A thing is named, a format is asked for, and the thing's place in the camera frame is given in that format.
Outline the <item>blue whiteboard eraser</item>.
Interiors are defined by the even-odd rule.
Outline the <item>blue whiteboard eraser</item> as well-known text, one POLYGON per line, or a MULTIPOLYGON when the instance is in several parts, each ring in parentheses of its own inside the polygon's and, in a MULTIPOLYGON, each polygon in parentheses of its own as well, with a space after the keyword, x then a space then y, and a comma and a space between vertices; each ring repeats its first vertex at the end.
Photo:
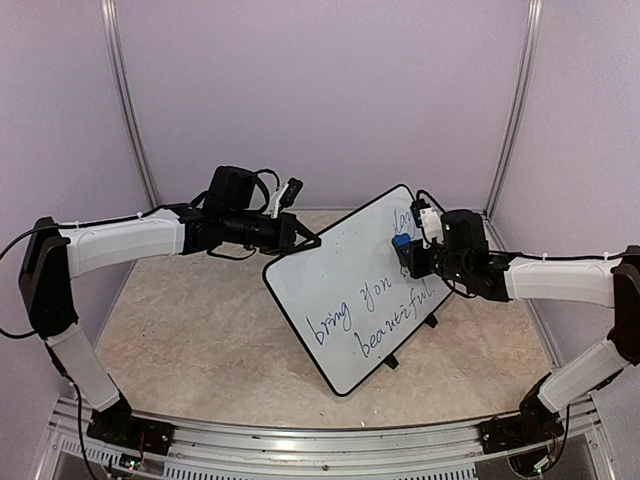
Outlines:
POLYGON ((412 238, 408 233, 395 235, 392 240, 392 246, 399 256, 407 256, 410 251, 412 238))

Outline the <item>white whiteboard black frame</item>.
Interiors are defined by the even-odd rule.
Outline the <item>white whiteboard black frame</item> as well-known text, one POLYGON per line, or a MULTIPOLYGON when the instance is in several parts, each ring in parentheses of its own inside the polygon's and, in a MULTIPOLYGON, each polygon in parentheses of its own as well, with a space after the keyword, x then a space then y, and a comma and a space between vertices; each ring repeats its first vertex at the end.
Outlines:
POLYGON ((399 184, 323 229, 321 245, 280 257, 263 281, 331 391, 350 395, 450 297, 436 276, 416 280, 392 241, 420 238, 414 197, 399 184))

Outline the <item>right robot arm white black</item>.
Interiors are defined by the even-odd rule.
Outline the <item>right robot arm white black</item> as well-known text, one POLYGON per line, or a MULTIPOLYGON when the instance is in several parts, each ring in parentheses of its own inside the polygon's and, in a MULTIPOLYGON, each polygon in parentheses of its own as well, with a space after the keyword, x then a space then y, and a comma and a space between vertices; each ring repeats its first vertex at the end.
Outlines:
POLYGON ((493 251, 481 216, 470 210, 415 207, 422 236, 393 237, 400 264, 414 279, 435 275, 453 293, 495 302, 555 300, 600 305, 614 312, 607 337, 539 381, 511 426, 523 444, 535 442, 575 398, 639 363, 639 248, 609 255, 535 256, 493 251))

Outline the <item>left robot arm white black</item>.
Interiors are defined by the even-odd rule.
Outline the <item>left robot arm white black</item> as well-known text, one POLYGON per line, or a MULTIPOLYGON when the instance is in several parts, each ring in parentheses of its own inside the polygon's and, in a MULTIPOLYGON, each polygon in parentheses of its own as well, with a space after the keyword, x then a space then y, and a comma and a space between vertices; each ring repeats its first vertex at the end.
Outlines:
POLYGON ((79 395, 91 405, 92 424, 115 442, 133 443, 140 424, 98 360, 74 307, 71 282, 105 267, 151 257, 216 257, 240 245, 250 254, 289 255, 318 248, 321 239, 289 213, 303 183, 291 178, 270 191, 263 170, 221 166, 209 187, 189 203, 165 204, 128 217, 57 223, 50 217, 19 235, 29 242, 19 289, 31 329, 79 395))

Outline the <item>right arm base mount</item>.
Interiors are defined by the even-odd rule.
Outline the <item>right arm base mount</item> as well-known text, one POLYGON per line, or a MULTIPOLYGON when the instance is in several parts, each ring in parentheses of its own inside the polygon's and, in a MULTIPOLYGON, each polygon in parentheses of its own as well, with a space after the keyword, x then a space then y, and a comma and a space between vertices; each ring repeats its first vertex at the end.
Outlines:
POLYGON ((538 398, 543 381, 527 392, 517 414, 493 417, 478 424, 484 454, 513 450, 564 435, 560 414, 549 411, 538 398))

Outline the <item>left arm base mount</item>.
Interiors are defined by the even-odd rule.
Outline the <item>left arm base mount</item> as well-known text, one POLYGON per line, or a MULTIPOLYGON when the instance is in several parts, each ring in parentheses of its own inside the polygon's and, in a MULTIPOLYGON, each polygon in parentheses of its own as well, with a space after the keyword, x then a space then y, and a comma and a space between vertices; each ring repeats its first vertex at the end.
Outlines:
POLYGON ((93 409, 87 429, 92 439, 161 456, 168 455, 174 433, 171 423, 134 415, 123 395, 103 411, 93 409))

